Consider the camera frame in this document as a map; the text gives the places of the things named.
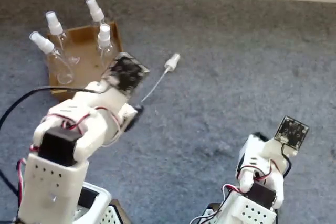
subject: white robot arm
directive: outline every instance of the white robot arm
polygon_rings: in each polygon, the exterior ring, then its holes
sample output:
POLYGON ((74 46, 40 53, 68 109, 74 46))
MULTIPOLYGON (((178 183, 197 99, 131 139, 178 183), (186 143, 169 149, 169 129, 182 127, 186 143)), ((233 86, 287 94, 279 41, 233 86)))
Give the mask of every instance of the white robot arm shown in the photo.
POLYGON ((239 153, 239 189, 228 187, 228 197, 221 204, 210 204, 199 223, 272 224, 284 201, 283 179, 291 168, 288 157, 297 154, 308 131, 308 126, 285 116, 274 138, 251 134, 239 153))
POLYGON ((34 132, 18 223, 105 223, 111 195, 84 183, 88 158, 134 124, 142 110, 127 101, 146 73, 128 53, 120 53, 102 80, 86 87, 96 93, 77 92, 49 109, 34 132), (85 214, 78 206, 85 206, 85 214))

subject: cable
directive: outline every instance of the cable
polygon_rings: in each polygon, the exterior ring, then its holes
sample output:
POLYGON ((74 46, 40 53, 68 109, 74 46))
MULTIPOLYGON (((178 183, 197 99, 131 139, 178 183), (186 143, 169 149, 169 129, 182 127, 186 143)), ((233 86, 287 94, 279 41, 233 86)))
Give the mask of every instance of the cable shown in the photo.
POLYGON ((22 176, 22 164, 26 165, 26 159, 21 158, 19 161, 16 163, 16 171, 17 171, 17 178, 18 178, 18 197, 17 197, 17 205, 20 207, 21 201, 22 201, 22 196, 23 196, 23 176, 22 176))
POLYGON ((238 170, 238 172, 237 172, 237 176, 236 176, 236 178, 238 179, 238 177, 239 177, 239 175, 240 175, 240 172, 242 171, 242 169, 244 169, 244 168, 254 168, 254 169, 257 169, 257 170, 259 170, 260 172, 262 172, 263 173, 263 176, 262 177, 264 177, 264 176, 268 176, 270 173, 271 173, 271 171, 272 170, 270 170, 270 172, 268 173, 268 174, 265 174, 264 172, 263 172, 263 170, 261 170, 259 167, 257 167, 257 166, 254 166, 254 165, 244 165, 243 167, 241 167, 239 170, 238 170))
MULTIPOLYGON (((290 172, 290 170, 292 169, 292 162, 291 160, 289 159, 289 157, 287 157, 283 152, 284 152, 284 149, 285 149, 285 145, 282 144, 282 147, 281 147, 281 154, 283 156, 283 158, 287 161, 288 163, 288 168, 287 170, 285 171, 283 177, 286 178, 288 173, 290 172)), ((278 214, 279 214, 279 211, 277 209, 275 209, 275 213, 277 214, 276 217, 275 217, 275 224, 279 224, 279 217, 278 217, 278 214)))
POLYGON ((189 224, 192 224, 195 220, 201 220, 201 219, 204 219, 204 218, 207 218, 207 219, 204 220, 201 224, 204 224, 207 221, 212 220, 221 211, 221 208, 222 208, 222 206, 224 205, 224 203, 225 203, 225 201, 227 199, 227 197, 225 196, 225 191, 224 191, 225 188, 227 188, 229 190, 229 194, 228 195, 230 195, 231 191, 236 191, 237 193, 240 192, 240 190, 237 187, 235 187, 234 185, 225 184, 224 186, 222 186, 222 192, 223 192, 223 198, 224 199, 223 199, 223 202, 221 203, 221 205, 219 206, 218 210, 215 211, 214 213, 210 214, 210 215, 207 215, 207 216, 204 216, 204 215, 197 216, 194 219, 192 219, 189 224))
POLYGON ((180 60, 180 57, 181 57, 180 54, 175 53, 164 64, 164 67, 166 68, 166 70, 163 72, 163 74, 161 75, 161 77, 159 78, 159 80, 157 81, 157 83, 154 85, 154 87, 151 89, 151 91, 149 91, 149 93, 141 100, 140 103, 144 102, 144 100, 146 100, 153 93, 153 91, 159 85, 160 81, 163 79, 163 77, 166 75, 166 73, 174 71, 174 69, 176 68, 176 65, 177 65, 178 61, 180 60))
POLYGON ((102 145, 102 147, 109 147, 110 145, 114 144, 118 139, 119 137, 121 136, 122 132, 121 132, 121 126, 120 126, 120 122, 117 118, 116 115, 113 114, 112 111, 108 110, 107 108, 105 107, 102 107, 102 106, 99 106, 99 107, 95 107, 96 110, 107 110, 110 112, 111 114, 111 117, 112 119, 114 120, 115 124, 117 125, 117 132, 116 134, 114 135, 114 137, 112 138, 111 140, 111 143, 107 144, 107 145, 102 145))
POLYGON ((221 212, 222 207, 223 207, 224 203, 226 202, 226 200, 228 199, 228 196, 230 195, 231 192, 232 192, 232 190, 229 190, 229 194, 227 195, 227 197, 225 197, 225 195, 224 195, 224 200, 223 200, 223 202, 221 203, 221 205, 219 206, 218 210, 216 211, 216 214, 213 215, 210 219, 206 219, 206 220, 204 220, 201 224, 205 224, 206 222, 212 220, 213 218, 215 218, 215 216, 216 216, 219 212, 221 212))
POLYGON ((279 211, 277 209, 275 209, 275 213, 276 213, 275 224, 279 224, 279 217, 278 217, 279 211))
POLYGON ((283 158, 288 162, 288 168, 287 170, 285 171, 283 177, 286 178, 288 173, 290 172, 290 170, 292 169, 292 162, 291 160, 283 153, 284 152, 284 149, 285 149, 285 145, 283 144, 282 147, 281 147, 281 154, 283 156, 283 158))
POLYGON ((151 91, 149 91, 149 93, 141 100, 140 103, 144 102, 152 93, 153 91, 156 89, 156 87, 159 85, 159 83, 161 82, 161 80, 163 79, 163 77, 166 75, 166 73, 168 73, 169 68, 167 68, 163 74, 161 75, 161 77, 159 78, 159 80, 157 81, 157 83, 154 85, 154 87, 151 89, 151 91))
POLYGON ((218 211, 215 211, 215 212, 213 212, 212 214, 207 215, 207 216, 204 216, 204 215, 202 215, 202 216, 197 216, 197 217, 195 217, 194 219, 192 219, 192 220, 189 222, 189 224, 193 224, 193 222, 194 222, 195 220, 198 220, 198 219, 201 220, 201 219, 204 219, 204 218, 213 217, 213 216, 215 216, 217 213, 218 213, 218 211))
MULTIPOLYGON (((30 97, 31 95, 40 92, 40 91, 45 91, 45 90, 71 90, 71 91, 81 91, 81 92, 88 92, 88 93, 95 93, 95 94, 103 94, 106 91, 108 91, 110 89, 110 86, 108 86, 105 90, 103 91, 95 91, 95 90, 90 90, 90 89, 82 89, 82 88, 70 88, 67 86, 41 86, 38 88, 34 88, 31 91, 25 93, 23 96, 21 96, 19 99, 17 99, 6 111, 5 113, 2 115, 2 117, 0 118, 0 130, 4 124, 4 122, 6 121, 7 117, 9 116, 9 114, 24 100, 26 100, 28 97, 30 97)), ((7 187, 18 197, 19 192, 18 190, 15 188, 15 186, 9 181, 9 179, 6 177, 6 175, 2 172, 2 170, 0 169, 0 178, 2 179, 2 181, 7 185, 7 187)))

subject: bottle cap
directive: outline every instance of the bottle cap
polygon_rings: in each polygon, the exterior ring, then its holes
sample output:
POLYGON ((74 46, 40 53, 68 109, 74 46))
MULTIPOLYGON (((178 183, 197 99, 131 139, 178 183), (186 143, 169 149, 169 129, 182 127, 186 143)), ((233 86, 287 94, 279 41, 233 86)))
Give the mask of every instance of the bottle cap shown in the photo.
POLYGON ((46 18, 48 21, 48 26, 50 33, 52 35, 60 35, 63 33, 63 28, 61 23, 58 21, 58 18, 56 16, 56 13, 53 11, 49 11, 46 13, 46 18))
POLYGON ((43 37, 39 32, 34 31, 30 34, 29 38, 41 49, 45 54, 49 54, 55 48, 54 44, 43 37))
POLYGON ((110 26, 108 24, 100 25, 98 34, 98 44, 101 47, 106 47, 111 44, 110 26))
POLYGON ((178 61, 180 60, 181 55, 175 53, 164 65, 164 67, 169 71, 172 72, 176 68, 178 61))
POLYGON ((90 9, 90 14, 91 14, 93 21, 99 22, 102 19, 104 19, 104 13, 99 8, 96 0, 86 0, 86 3, 90 9))

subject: cardboard tray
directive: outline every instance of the cardboard tray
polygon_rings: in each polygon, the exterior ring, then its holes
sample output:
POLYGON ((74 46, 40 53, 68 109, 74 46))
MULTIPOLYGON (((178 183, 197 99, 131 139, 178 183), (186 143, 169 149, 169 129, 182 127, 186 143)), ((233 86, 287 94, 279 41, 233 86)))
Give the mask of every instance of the cardboard tray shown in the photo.
MULTIPOLYGON (((121 38, 118 31, 117 23, 109 23, 111 26, 111 38, 114 42, 114 47, 117 52, 122 52, 121 38)), ((76 27, 68 30, 68 33, 74 43, 74 46, 69 48, 69 52, 80 57, 78 64, 73 66, 75 79, 70 83, 69 87, 84 88, 91 81, 99 81, 103 73, 103 68, 100 64, 100 57, 97 53, 97 42, 95 35, 98 31, 92 26, 76 27)), ((57 78, 53 74, 49 74, 49 83, 52 86, 59 86, 57 78)), ((66 90, 53 90, 51 92, 59 102, 71 99, 74 92, 66 90)))

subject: red wire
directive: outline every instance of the red wire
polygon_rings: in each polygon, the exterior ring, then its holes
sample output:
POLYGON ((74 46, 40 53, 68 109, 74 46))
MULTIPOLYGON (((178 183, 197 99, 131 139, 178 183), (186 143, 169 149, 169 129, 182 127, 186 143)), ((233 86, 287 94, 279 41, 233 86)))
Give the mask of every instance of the red wire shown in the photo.
POLYGON ((278 169, 278 171, 280 171, 280 169, 279 169, 277 163, 275 163, 275 161, 274 161, 273 159, 271 159, 271 162, 275 165, 275 167, 278 169))
POLYGON ((262 172, 263 174, 265 174, 259 167, 257 166, 254 166, 254 165, 244 165, 242 168, 239 169, 238 173, 237 173, 237 179, 238 177, 240 176, 240 172, 242 171, 242 169, 244 168, 254 168, 254 169, 257 169, 259 170, 260 172, 262 172))
POLYGON ((17 171, 17 177, 18 177, 18 206, 21 205, 22 201, 22 192, 23 192, 23 178, 21 174, 21 166, 22 163, 24 162, 24 159, 21 158, 17 163, 16 163, 16 171, 17 171))
POLYGON ((78 122, 74 125, 72 125, 69 129, 73 130, 74 128, 78 127, 79 124, 81 124, 82 121, 84 121, 85 118, 88 118, 90 116, 90 113, 84 115, 81 119, 78 120, 78 122))
POLYGON ((59 118, 63 118, 63 119, 67 119, 69 121, 72 121, 73 123, 76 123, 73 119, 65 116, 65 115, 61 115, 61 114, 57 114, 57 113, 52 113, 52 114, 48 114, 47 116, 50 116, 50 115, 54 115, 54 116, 58 116, 59 118))

